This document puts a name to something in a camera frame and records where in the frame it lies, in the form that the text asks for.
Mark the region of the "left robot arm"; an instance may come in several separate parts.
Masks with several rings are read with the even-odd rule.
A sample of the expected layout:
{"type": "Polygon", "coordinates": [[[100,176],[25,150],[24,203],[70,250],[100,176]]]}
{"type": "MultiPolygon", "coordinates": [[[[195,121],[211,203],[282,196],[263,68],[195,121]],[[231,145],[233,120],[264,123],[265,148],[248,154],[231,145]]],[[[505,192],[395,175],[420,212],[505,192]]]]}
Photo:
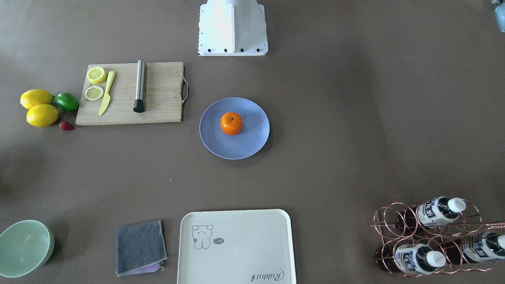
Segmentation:
{"type": "Polygon", "coordinates": [[[501,4],[497,5],[494,12],[498,29],[501,32],[505,33],[505,3],[502,2],[501,4]]]}

